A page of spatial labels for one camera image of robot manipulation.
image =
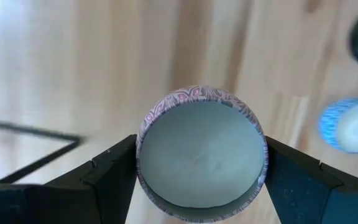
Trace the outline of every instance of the wooden surface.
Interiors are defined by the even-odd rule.
[[[89,136],[22,182],[43,183],[130,133],[170,90],[237,94],[266,133],[358,176],[320,140],[330,102],[358,95],[353,0],[0,0],[0,120]],[[0,177],[62,142],[0,132]],[[136,185],[128,223],[181,223]],[[267,191],[223,223],[280,223]]]

